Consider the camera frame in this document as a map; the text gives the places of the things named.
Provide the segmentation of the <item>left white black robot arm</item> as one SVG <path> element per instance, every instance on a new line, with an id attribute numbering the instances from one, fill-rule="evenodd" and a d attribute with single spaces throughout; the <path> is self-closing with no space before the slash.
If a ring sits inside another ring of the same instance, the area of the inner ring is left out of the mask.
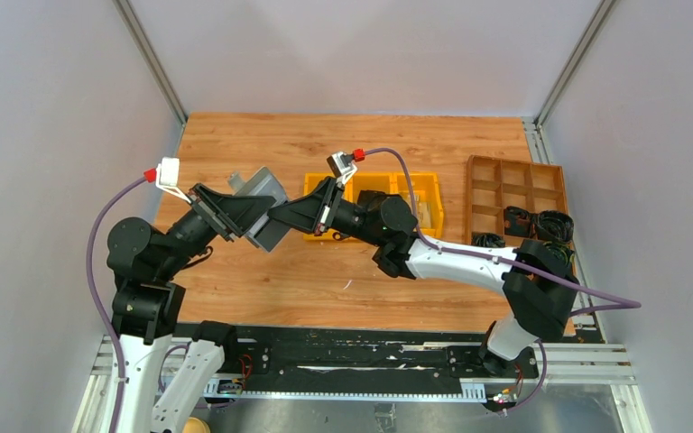
<path id="1" fill-rule="evenodd" d="M 113 344 L 104 420 L 112 432 L 181 432 L 214 373 L 245 372 L 236 327 L 203 321 L 164 391 L 162 366 L 171 348 L 186 290 L 174 277 L 210 249 L 231 240 L 274 206 L 270 196 L 234 196 L 195 185 L 189 211 L 162 232 L 140 217 L 116 223 L 107 238 L 114 274 L 112 312 L 103 316 Z"/>

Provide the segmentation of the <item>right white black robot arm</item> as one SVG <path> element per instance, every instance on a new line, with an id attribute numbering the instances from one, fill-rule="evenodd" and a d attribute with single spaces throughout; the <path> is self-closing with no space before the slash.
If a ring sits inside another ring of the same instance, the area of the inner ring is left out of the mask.
<path id="1" fill-rule="evenodd" d="M 373 260 L 392 278 L 454 281 L 502 295 L 509 313 L 494 322 L 479 352 L 483 371 L 502 376 L 521 351 L 560 339 L 576 297 L 577 279 L 543 243 L 485 248 L 444 242 L 417 229 L 411 206 L 397 194 L 366 190 L 357 202 L 342 197 L 332 177 L 309 195 L 269 210 L 269 217 L 302 233 L 333 229 L 375 246 Z"/>

